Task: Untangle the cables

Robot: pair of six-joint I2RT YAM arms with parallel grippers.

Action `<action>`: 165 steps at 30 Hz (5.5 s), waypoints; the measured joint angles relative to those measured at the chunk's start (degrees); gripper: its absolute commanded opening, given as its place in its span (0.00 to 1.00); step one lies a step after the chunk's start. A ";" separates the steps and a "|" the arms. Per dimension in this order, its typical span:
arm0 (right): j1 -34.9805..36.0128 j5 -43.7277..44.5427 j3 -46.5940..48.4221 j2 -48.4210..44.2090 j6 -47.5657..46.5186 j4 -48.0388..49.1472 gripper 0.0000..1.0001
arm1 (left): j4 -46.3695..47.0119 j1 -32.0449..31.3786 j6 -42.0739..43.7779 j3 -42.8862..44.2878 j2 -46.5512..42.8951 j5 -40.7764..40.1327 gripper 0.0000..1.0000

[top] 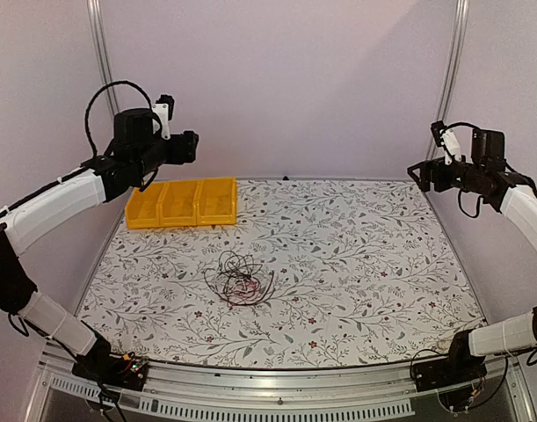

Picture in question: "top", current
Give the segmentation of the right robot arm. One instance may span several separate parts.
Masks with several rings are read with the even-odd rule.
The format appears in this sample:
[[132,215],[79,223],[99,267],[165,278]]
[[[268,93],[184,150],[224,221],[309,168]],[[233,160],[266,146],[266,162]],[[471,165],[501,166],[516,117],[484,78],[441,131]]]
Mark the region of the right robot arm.
[[[407,169],[423,193],[456,189],[474,193],[510,221],[537,252],[537,187],[515,171],[505,158],[504,133],[467,122],[431,124],[432,138],[443,157],[424,160]],[[490,354],[537,349],[537,306],[520,316],[454,335],[441,375],[459,383]]]

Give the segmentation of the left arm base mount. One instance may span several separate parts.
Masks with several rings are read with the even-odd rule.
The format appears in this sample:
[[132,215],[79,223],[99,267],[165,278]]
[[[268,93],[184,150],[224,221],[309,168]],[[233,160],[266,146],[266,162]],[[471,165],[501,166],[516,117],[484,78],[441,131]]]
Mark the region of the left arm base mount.
[[108,349],[77,355],[72,374],[104,385],[142,391],[149,371],[149,359],[133,352],[121,355]]

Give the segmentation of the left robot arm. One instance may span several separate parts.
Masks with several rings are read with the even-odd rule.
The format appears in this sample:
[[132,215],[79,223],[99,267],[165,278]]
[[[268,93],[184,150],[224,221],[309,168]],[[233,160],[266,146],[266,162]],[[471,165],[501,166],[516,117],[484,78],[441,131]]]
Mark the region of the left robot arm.
[[117,362],[102,349],[108,343],[63,306],[39,292],[19,258],[34,243],[82,212],[117,199],[130,188],[144,191],[164,164],[189,164],[199,137],[171,134],[160,106],[136,108],[114,118],[113,138],[104,154],[0,210],[0,310],[21,317],[63,344],[98,381],[117,374]]

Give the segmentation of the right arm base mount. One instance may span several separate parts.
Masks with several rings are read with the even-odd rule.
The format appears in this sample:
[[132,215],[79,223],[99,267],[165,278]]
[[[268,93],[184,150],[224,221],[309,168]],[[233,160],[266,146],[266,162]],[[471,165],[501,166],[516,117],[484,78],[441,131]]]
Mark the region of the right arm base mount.
[[447,357],[410,362],[417,392],[436,391],[439,403],[452,413],[472,407],[484,390],[486,375],[484,358],[462,366],[454,366]]

